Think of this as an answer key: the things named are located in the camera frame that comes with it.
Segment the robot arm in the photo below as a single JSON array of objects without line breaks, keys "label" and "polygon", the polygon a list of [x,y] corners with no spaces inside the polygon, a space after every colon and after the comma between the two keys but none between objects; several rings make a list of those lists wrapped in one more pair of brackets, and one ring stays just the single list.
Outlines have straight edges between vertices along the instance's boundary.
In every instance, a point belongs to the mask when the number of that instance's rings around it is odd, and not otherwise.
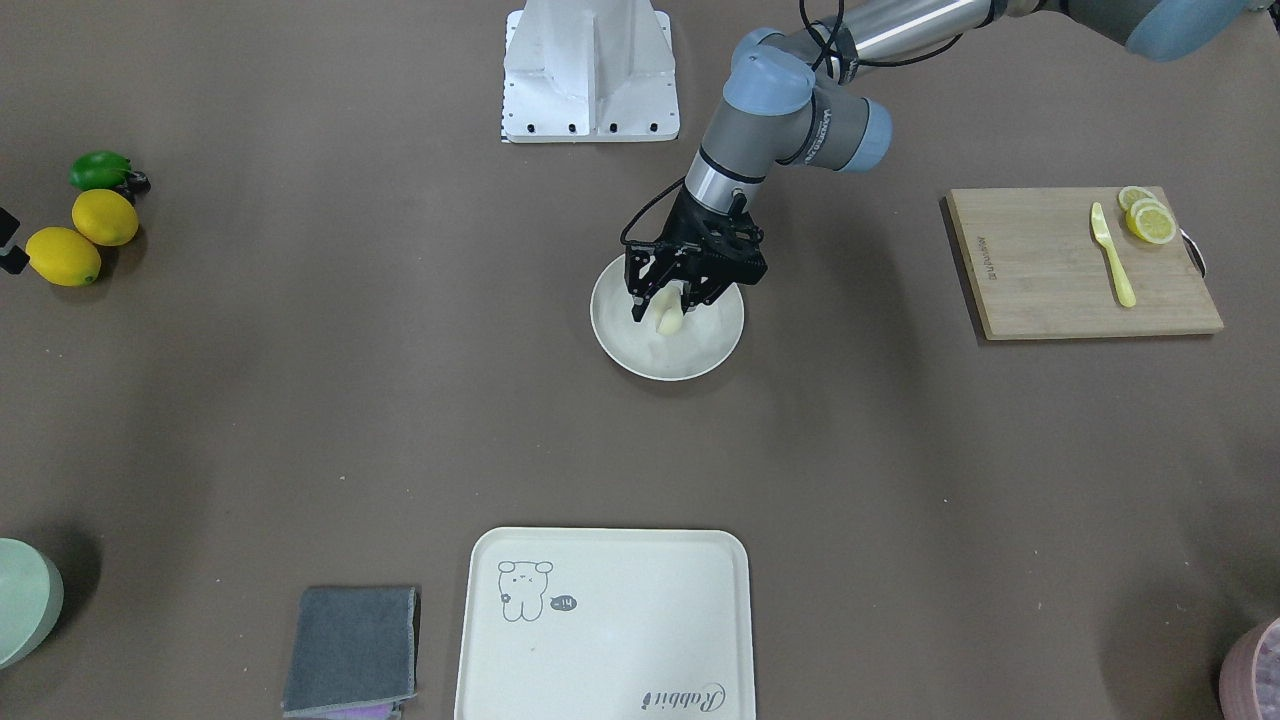
[{"label": "robot arm", "polygon": [[759,28],[733,50],[722,99],[691,165],[668,187],[673,205],[650,241],[621,234],[631,318],[678,290],[678,310],[714,304],[765,274],[749,208],[774,167],[841,173],[874,168],[893,123],[886,108],[845,92],[859,73],[924,61],[1005,17],[1056,12],[1129,53],[1171,61],[1204,46],[1243,1],[864,1],[805,18],[792,33]]}]

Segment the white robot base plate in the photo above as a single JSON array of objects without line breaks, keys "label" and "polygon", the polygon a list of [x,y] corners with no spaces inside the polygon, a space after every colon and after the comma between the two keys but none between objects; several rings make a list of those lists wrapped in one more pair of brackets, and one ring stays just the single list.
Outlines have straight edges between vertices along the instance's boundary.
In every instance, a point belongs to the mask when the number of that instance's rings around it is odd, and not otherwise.
[{"label": "white robot base plate", "polygon": [[527,1],[504,28],[502,141],[678,137],[672,23],[652,3]]}]

